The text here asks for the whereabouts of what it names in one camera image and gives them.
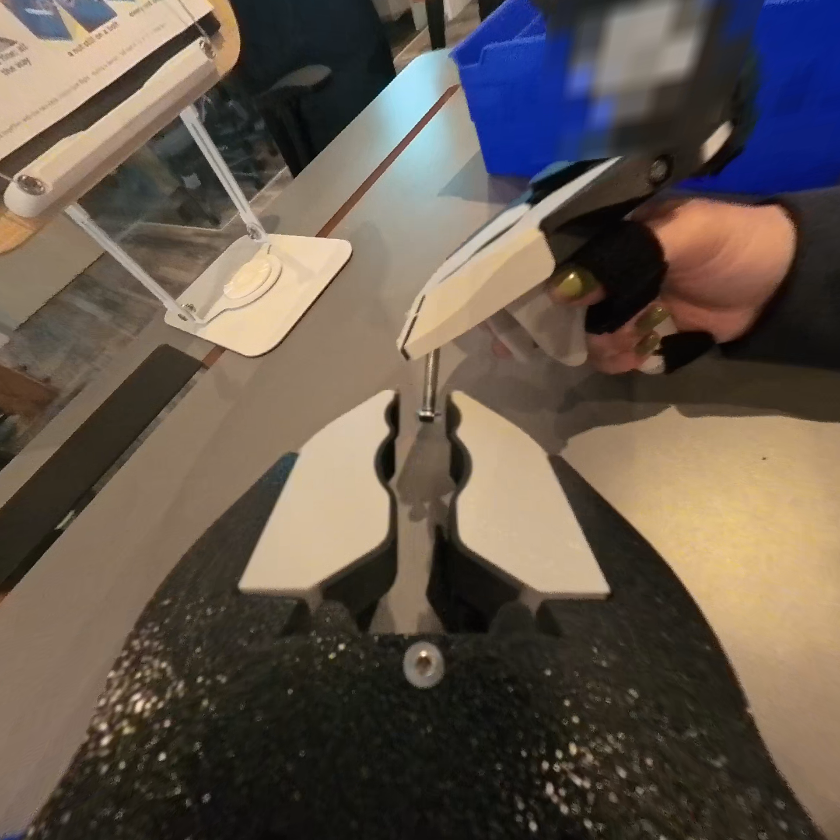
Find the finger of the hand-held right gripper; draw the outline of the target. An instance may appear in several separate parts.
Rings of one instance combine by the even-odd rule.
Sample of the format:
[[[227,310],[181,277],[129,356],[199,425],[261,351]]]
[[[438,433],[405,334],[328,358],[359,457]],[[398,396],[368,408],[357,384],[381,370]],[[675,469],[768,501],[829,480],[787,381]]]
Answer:
[[[495,240],[525,228],[537,228],[548,240],[556,263],[554,275],[609,224],[624,220],[657,190],[657,156],[623,156],[549,169],[447,257],[429,281],[444,279]]]
[[[537,228],[510,231],[420,290],[397,349],[408,361],[442,349],[549,279],[555,267],[549,242]]]

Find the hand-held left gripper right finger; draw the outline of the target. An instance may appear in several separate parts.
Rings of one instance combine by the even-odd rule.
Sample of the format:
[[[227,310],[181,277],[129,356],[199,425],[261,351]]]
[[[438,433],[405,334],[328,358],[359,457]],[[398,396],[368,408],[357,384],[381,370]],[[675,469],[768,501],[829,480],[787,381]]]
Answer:
[[[604,601],[612,590],[552,467],[518,425],[465,392],[446,405],[454,494],[444,578],[474,611]]]

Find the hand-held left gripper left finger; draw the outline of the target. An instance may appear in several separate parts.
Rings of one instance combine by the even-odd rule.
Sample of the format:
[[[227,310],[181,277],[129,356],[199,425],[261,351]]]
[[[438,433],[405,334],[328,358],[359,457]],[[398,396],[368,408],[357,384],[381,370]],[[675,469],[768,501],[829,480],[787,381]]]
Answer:
[[[243,594],[375,607],[397,568],[400,396],[383,390],[301,447],[239,582]]]

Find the long silver bolt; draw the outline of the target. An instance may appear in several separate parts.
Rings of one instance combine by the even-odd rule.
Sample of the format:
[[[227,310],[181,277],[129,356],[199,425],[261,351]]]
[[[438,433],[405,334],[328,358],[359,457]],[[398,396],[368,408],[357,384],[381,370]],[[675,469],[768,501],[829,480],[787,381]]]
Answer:
[[[439,362],[440,349],[434,350],[426,356],[422,401],[418,410],[437,411]]]

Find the person's right hand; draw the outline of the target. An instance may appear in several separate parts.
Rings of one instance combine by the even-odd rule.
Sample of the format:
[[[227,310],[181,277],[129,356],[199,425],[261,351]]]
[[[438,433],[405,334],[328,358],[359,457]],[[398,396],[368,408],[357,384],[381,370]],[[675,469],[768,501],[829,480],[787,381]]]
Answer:
[[[616,332],[586,337],[587,362],[601,373],[643,370],[671,320],[717,343],[751,329],[795,257],[797,233],[777,203],[741,205],[676,198],[636,211],[656,237],[667,271],[658,297]]]

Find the blue plastic bin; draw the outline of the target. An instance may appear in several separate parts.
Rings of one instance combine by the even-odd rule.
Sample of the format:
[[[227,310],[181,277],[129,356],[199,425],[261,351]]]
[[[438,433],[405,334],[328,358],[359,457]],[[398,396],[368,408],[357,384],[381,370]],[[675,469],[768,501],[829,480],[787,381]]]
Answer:
[[[707,195],[770,196],[834,186],[839,168],[838,2],[764,2],[754,36],[754,126]],[[530,177],[558,160],[560,62],[532,2],[505,2],[451,53],[486,170]]]

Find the white document stand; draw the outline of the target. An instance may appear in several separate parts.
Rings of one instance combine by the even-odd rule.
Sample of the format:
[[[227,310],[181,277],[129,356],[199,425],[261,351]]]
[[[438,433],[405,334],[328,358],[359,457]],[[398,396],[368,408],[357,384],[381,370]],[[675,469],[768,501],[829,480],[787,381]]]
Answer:
[[[255,358],[275,349],[349,262],[340,238],[269,234],[258,220],[193,104],[179,119],[210,164],[246,235],[194,280],[170,295],[78,203],[63,213],[113,257],[165,308],[165,322],[191,336]]]

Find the black flat strip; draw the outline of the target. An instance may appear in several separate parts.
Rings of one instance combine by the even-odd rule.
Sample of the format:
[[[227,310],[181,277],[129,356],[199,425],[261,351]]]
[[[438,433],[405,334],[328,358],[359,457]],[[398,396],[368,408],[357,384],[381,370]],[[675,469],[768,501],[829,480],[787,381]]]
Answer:
[[[204,368],[156,348],[1,507],[1,593],[6,596],[79,513],[92,491],[188,382]]]

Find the black office chair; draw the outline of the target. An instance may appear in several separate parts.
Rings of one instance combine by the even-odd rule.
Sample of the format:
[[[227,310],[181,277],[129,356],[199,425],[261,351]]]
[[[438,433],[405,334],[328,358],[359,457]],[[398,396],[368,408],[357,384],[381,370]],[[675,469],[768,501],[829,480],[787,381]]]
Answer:
[[[324,65],[303,66],[255,96],[266,129],[293,179],[316,155],[303,102],[327,87],[332,75]]]

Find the clear glass partition panel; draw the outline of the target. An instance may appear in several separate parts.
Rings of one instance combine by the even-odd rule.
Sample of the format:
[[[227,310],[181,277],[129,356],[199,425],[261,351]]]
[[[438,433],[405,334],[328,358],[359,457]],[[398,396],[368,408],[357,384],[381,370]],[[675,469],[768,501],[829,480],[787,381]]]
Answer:
[[[224,84],[197,104],[256,209],[290,174],[254,99]],[[244,233],[235,206],[175,119],[80,199],[175,298]],[[36,384],[22,401],[2,374],[2,466],[153,322],[163,305],[65,215],[2,256],[2,369]]]

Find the wooden stand board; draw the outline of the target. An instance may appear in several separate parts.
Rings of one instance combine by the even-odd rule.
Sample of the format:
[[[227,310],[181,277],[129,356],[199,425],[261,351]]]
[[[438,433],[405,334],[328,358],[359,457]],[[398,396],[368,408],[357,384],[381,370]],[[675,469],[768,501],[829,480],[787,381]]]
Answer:
[[[230,2],[2,159],[1,253],[27,243],[226,77],[240,52]]]

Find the printed instruction sheet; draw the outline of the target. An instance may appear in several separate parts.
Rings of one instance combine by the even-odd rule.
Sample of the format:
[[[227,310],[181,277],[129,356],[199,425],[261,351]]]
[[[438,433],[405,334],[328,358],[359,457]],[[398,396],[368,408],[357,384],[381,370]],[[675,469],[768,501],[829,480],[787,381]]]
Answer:
[[[2,1],[2,158],[212,12],[206,1]]]

